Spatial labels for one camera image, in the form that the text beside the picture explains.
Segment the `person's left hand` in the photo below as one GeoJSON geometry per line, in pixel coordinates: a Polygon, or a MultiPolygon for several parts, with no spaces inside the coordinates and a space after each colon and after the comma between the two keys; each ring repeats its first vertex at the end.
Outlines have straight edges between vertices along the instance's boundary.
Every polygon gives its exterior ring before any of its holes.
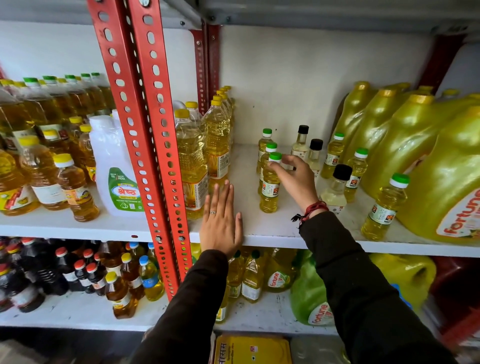
{"type": "Polygon", "coordinates": [[[215,184],[213,196],[205,199],[200,246],[202,252],[216,249],[230,259],[243,243],[243,221],[241,212],[233,218],[233,184],[226,180],[220,196],[219,190],[215,184]]]}

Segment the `hand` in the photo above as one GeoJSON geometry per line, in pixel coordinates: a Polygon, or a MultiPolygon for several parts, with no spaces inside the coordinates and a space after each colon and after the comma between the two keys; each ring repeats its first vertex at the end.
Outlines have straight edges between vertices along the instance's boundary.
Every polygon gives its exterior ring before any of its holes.
{"type": "MultiPolygon", "coordinates": [[[[298,156],[283,154],[282,162],[294,166],[296,170],[286,171],[276,162],[269,162],[268,166],[275,171],[282,185],[304,213],[308,206],[318,201],[313,172],[310,166],[298,156]]],[[[326,210],[316,210],[310,214],[310,217],[322,211],[326,210]]]]}
{"type": "Polygon", "coordinates": [[[233,218],[233,184],[226,180],[220,197],[219,190],[216,184],[212,198],[207,195],[205,199],[200,246],[202,252],[216,249],[230,259],[243,243],[243,221],[241,212],[233,218]]]}

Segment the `black sleeve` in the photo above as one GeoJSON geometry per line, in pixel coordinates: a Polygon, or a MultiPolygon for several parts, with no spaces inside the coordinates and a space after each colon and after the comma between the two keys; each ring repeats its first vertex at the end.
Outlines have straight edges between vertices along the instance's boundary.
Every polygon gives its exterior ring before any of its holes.
{"type": "Polygon", "coordinates": [[[227,256],[218,250],[204,251],[131,363],[207,363],[227,274],[227,256]]]}
{"type": "Polygon", "coordinates": [[[300,235],[325,282],[335,326],[352,363],[456,363],[334,213],[307,220],[300,235]]]}

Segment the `white shelf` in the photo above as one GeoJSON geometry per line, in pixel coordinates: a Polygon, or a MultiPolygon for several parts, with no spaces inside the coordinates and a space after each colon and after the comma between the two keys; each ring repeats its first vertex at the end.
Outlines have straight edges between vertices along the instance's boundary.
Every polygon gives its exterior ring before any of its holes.
{"type": "MultiPolygon", "coordinates": [[[[290,221],[295,214],[303,211],[282,186],[278,211],[266,214],[259,209],[257,148],[256,145],[235,145],[230,167],[229,178],[235,185],[235,211],[243,214],[244,245],[306,249],[299,235],[298,222],[290,221]]],[[[289,152],[289,148],[281,148],[281,151],[289,152]]],[[[317,191],[325,186],[325,180],[320,178],[317,191]]],[[[373,204],[374,200],[359,188],[356,201],[348,204],[339,216],[342,224],[367,252],[480,257],[480,245],[454,245],[423,239],[409,232],[398,220],[391,224],[384,242],[366,241],[360,228],[373,204]]],[[[200,242],[200,226],[201,219],[189,221],[190,240],[193,243],[200,242]]]]}
{"type": "Polygon", "coordinates": [[[145,219],[111,216],[102,205],[95,186],[89,185],[100,216],[93,221],[78,222],[69,208],[49,211],[39,207],[24,215],[0,214],[0,235],[35,238],[118,240],[151,242],[152,236],[145,219]]]}
{"type": "Polygon", "coordinates": [[[47,296],[45,302],[32,312],[23,313],[16,308],[2,312],[0,326],[147,331],[162,316],[167,305],[166,294],[155,302],[144,297],[132,318],[118,320],[105,296],[69,292],[63,296],[47,296]]]}
{"type": "Polygon", "coordinates": [[[262,292],[256,303],[250,303],[243,297],[229,302],[225,322],[216,324],[214,329],[284,335],[338,335],[335,326],[309,326],[298,322],[290,307],[290,290],[281,293],[262,292]]]}

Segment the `clear plastic bottle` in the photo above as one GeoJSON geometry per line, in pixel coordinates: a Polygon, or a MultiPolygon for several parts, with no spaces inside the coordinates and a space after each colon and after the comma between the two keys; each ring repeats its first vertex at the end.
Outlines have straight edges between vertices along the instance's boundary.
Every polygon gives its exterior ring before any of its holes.
{"type": "Polygon", "coordinates": [[[95,293],[98,296],[105,296],[105,289],[107,282],[102,271],[98,269],[97,263],[90,263],[87,265],[88,280],[92,283],[95,293]]]}
{"type": "Polygon", "coordinates": [[[138,261],[132,259],[130,253],[124,253],[121,256],[121,276],[128,283],[130,287],[130,293],[137,300],[145,296],[144,287],[142,285],[142,279],[139,275],[138,261]]]}
{"type": "Polygon", "coordinates": [[[78,141],[78,146],[83,153],[84,156],[84,164],[87,170],[88,176],[90,180],[95,182],[96,181],[96,162],[95,156],[93,154],[92,144],[90,143],[90,132],[92,131],[92,127],[90,125],[80,125],[80,131],[82,135],[78,141]]]}
{"type": "Polygon", "coordinates": [[[102,77],[99,72],[92,72],[92,81],[95,86],[102,91],[107,108],[110,110],[116,109],[117,107],[115,106],[115,100],[113,99],[112,89],[110,88],[108,80],[105,77],[102,77]]]}
{"type": "Polygon", "coordinates": [[[32,312],[45,300],[27,278],[7,264],[0,264],[0,288],[20,312],[32,312]]]}
{"type": "Polygon", "coordinates": [[[107,104],[105,102],[105,98],[103,97],[102,90],[100,90],[100,88],[92,82],[92,78],[90,77],[89,73],[81,73],[80,76],[82,77],[83,87],[87,92],[88,96],[90,97],[90,101],[92,102],[95,114],[109,115],[111,110],[107,108],[107,104]]]}
{"type": "Polygon", "coordinates": [[[187,109],[175,110],[175,131],[187,218],[201,218],[208,193],[208,167],[202,146],[203,135],[190,119],[187,109]]]}
{"type": "Polygon", "coordinates": [[[308,147],[307,147],[307,134],[308,134],[308,125],[299,126],[299,134],[297,135],[297,141],[292,144],[292,150],[290,152],[293,156],[299,156],[303,160],[307,157],[308,147]]]}
{"type": "Polygon", "coordinates": [[[77,115],[72,99],[68,96],[67,90],[58,85],[57,78],[55,76],[43,76],[43,79],[46,85],[45,90],[53,97],[55,104],[63,112],[63,115],[66,118],[77,115]]]}
{"type": "Polygon", "coordinates": [[[87,188],[84,172],[73,165],[70,154],[56,154],[53,161],[59,168],[57,181],[70,204],[73,218],[79,222],[96,219],[100,211],[87,188]]]}
{"type": "Polygon", "coordinates": [[[78,280],[75,274],[74,264],[78,257],[67,251],[64,246],[55,251],[57,257],[57,270],[60,272],[68,282],[68,287],[72,292],[82,292],[83,285],[78,280]]]}
{"type": "Polygon", "coordinates": [[[68,140],[68,131],[64,125],[65,115],[57,106],[54,98],[43,88],[38,79],[24,77],[28,87],[22,88],[22,98],[28,113],[41,132],[56,130],[62,140],[68,140]]]}
{"type": "Polygon", "coordinates": [[[92,282],[90,282],[88,279],[85,261],[83,259],[77,260],[73,264],[73,267],[75,268],[75,275],[82,285],[84,292],[88,294],[95,293],[95,288],[93,287],[92,282]]]}
{"type": "Polygon", "coordinates": [[[45,137],[45,146],[53,154],[69,153],[68,142],[63,141],[55,129],[44,129],[43,136],[45,137]]]}
{"type": "Polygon", "coordinates": [[[245,263],[245,273],[241,285],[241,294],[251,303],[255,303],[262,294],[264,285],[265,255],[260,250],[252,250],[245,263]]]}
{"type": "Polygon", "coordinates": [[[409,182],[408,175],[394,173],[390,184],[380,188],[375,205],[361,227],[363,236],[376,242],[383,239],[396,212],[407,200],[405,189],[409,182]]]}
{"type": "Polygon", "coordinates": [[[236,299],[240,296],[241,282],[245,272],[245,258],[240,250],[228,261],[227,291],[228,297],[236,299]]]}
{"type": "Polygon", "coordinates": [[[220,308],[218,309],[218,312],[216,313],[216,318],[215,322],[217,323],[222,323],[225,321],[225,318],[227,318],[227,306],[228,306],[228,293],[229,293],[228,286],[225,287],[225,292],[223,294],[223,299],[222,303],[220,304],[220,308]]]}
{"type": "Polygon", "coordinates": [[[129,242],[128,244],[130,245],[132,260],[138,262],[140,257],[145,255],[145,249],[138,242],[129,242]]]}
{"type": "Polygon", "coordinates": [[[165,293],[162,277],[158,269],[146,255],[140,257],[140,277],[145,288],[145,296],[149,301],[157,301],[165,293]]]}
{"type": "Polygon", "coordinates": [[[265,128],[262,132],[262,138],[258,141],[258,158],[257,158],[257,174],[260,173],[261,163],[260,160],[266,152],[267,144],[273,142],[272,129],[265,128]]]}
{"type": "Polygon", "coordinates": [[[17,159],[22,149],[18,138],[26,135],[35,135],[35,129],[24,103],[0,89],[0,136],[17,159]]]}
{"type": "Polygon", "coordinates": [[[65,194],[57,183],[59,169],[49,149],[40,144],[36,135],[24,136],[19,142],[23,148],[20,165],[28,173],[30,186],[40,203],[51,211],[68,208],[65,194]]]}
{"type": "Polygon", "coordinates": [[[312,139],[310,141],[310,151],[308,152],[307,159],[305,160],[315,176],[315,186],[317,185],[318,176],[320,176],[320,169],[322,163],[320,162],[320,151],[324,146],[322,139],[312,139]]]}
{"type": "Polygon", "coordinates": [[[345,185],[345,198],[347,203],[355,201],[355,193],[360,185],[360,179],[367,171],[368,149],[358,148],[353,158],[347,161],[347,166],[352,167],[352,175],[345,185]]]}
{"type": "Polygon", "coordinates": [[[84,122],[88,122],[88,118],[95,115],[90,97],[73,74],[66,74],[65,80],[67,83],[64,85],[68,95],[72,99],[73,108],[77,114],[84,119],[84,122]]]}
{"type": "Polygon", "coordinates": [[[26,214],[40,206],[15,159],[0,150],[0,212],[7,216],[26,214]]]}
{"type": "Polygon", "coordinates": [[[107,269],[107,272],[115,272],[121,276],[121,256],[125,249],[121,242],[115,240],[102,240],[98,248],[100,263],[107,269]]]}
{"type": "Polygon", "coordinates": [[[338,164],[338,160],[343,153],[343,149],[345,148],[343,138],[343,133],[335,133],[333,140],[328,143],[327,156],[325,157],[325,162],[320,172],[320,175],[325,179],[332,176],[335,166],[338,164]]]}
{"type": "Polygon", "coordinates": [[[277,145],[275,142],[267,143],[265,148],[265,153],[260,158],[260,180],[258,184],[258,195],[262,195],[262,187],[264,185],[264,168],[268,163],[268,159],[270,158],[270,153],[276,152],[277,145]]]}
{"type": "Polygon", "coordinates": [[[352,167],[345,164],[337,164],[333,171],[333,177],[327,182],[328,186],[320,192],[319,198],[327,204],[328,210],[335,215],[340,215],[347,205],[345,198],[345,183],[350,179],[352,167]]]}
{"type": "MultiPolygon", "coordinates": [[[[269,162],[280,163],[282,153],[272,152],[268,157],[269,162]]],[[[273,169],[265,166],[264,182],[262,184],[262,195],[260,196],[260,209],[266,213],[272,213],[277,210],[278,190],[280,188],[280,179],[273,169]]]]}
{"type": "Polygon", "coordinates": [[[128,284],[115,272],[107,273],[105,280],[107,281],[106,296],[112,302],[115,317],[117,319],[133,317],[138,300],[130,293],[128,284]]]}
{"type": "Polygon", "coordinates": [[[215,100],[212,100],[212,106],[205,113],[203,120],[207,124],[209,188],[213,189],[215,183],[222,185],[228,178],[230,121],[228,115],[223,112],[222,102],[215,100]]]}
{"type": "Polygon", "coordinates": [[[148,253],[147,253],[148,259],[156,266],[157,269],[159,269],[158,265],[158,260],[155,255],[155,246],[153,245],[152,242],[148,243],[148,253]]]}

